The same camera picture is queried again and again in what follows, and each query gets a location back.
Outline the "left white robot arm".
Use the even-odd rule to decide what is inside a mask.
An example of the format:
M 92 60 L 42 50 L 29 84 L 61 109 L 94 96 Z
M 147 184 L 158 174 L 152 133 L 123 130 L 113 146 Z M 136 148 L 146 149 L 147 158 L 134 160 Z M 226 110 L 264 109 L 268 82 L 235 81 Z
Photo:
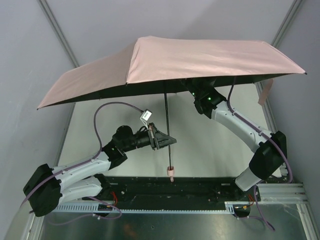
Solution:
M 153 123 L 136 133 L 127 125 L 120 126 L 111 141 L 95 156 L 69 165 L 40 165 L 23 188 L 32 213 L 42 217 L 57 206 L 79 198 L 96 197 L 106 188 L 103 173 L 127 160 L 127 152 L 150 146 L 153 150 L 175 144 L 177 140 L 156 128 Z

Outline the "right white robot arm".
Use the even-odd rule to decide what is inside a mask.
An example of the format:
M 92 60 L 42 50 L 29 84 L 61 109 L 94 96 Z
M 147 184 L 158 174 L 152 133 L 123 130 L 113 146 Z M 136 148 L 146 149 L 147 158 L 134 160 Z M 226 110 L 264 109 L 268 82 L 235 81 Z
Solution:
M 214 87 L 214 80 L 183 79 L 181 83 L 194 97 L 197 112 L 215 120 L 238 136 L 253 152 L 248 167 L 235 179 L 246 192 L 267 180 L 287 160 L 286 136 L 273 133 L 239 113 L 230 103 L 231 92 L 224 97 Z

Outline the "pink folding umbrella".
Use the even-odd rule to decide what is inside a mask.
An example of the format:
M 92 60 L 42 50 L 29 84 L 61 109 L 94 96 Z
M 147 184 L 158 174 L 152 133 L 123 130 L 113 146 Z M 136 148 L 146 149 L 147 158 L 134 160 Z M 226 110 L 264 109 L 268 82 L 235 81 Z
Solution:
M 138 38 L 123 50 L 62 74 L 39 108 L 188 91 L 182 80 L 214 88 L 255 84 L 305 70 L 264 41 Z

